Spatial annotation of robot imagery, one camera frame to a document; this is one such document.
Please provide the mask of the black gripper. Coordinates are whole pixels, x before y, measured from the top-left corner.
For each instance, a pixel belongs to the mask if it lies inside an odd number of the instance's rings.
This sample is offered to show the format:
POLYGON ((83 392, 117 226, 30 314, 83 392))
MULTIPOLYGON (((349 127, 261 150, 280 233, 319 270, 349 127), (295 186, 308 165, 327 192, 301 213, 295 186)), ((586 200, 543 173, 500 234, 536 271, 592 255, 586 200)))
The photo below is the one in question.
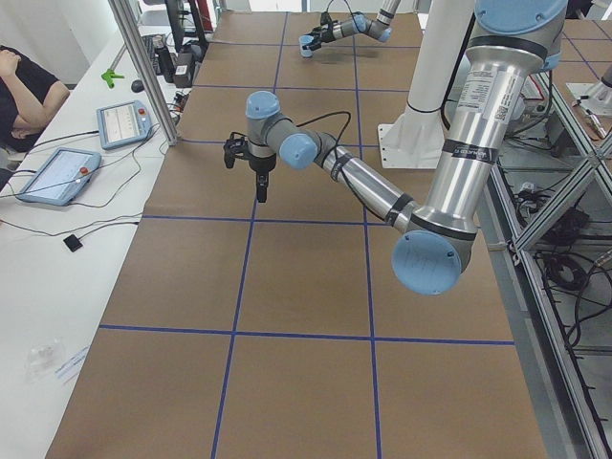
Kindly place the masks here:
POLYGON ((324 25, 317 28, 317 35, 304 34, 301 36, 301 51, 313 53, 321 48, 323 43, 331 43, 335 40, 334 26, 324 25))
POLYGON ((267 202, 269 186, 269 172, 276 166, 276 156, 271 155, 265 158, 251 156, 249 158, 251 170, 256 172, 256 199, 258 203, 267 202))

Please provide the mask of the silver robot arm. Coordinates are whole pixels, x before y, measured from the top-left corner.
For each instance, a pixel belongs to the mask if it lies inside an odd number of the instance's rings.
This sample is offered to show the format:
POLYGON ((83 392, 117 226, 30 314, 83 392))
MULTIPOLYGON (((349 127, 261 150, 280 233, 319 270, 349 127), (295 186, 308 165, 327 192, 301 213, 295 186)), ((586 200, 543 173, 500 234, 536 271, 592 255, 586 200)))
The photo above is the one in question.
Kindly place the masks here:
POLYGON ((251 167, 283 160, 294 169, 317 164, 371 212, 402 233, 392 268, 407 289, 438 295, 470 262, 473 215, 527 77, 552 69, 560 54, 564 1, 478 1, 467 44, 470 71, 423 205, 339 146, 333 136, 297 127, 276 95, 246 102, 245 149, 251 167))
POLYGON ((391 22, 400 2, 397 0, 384 1, 375 19, 370 19, 360 11, 352 11, 347 5, 349 16, 343 21, 331 17, 329 13, 331 4, 332 1, 320 14, 319 25, 298 39, 302 57, 311 57, 314 51, 320 49, 323 44, 358 34, 369 36, 382 43, 386 42, 392 34, 391 22))

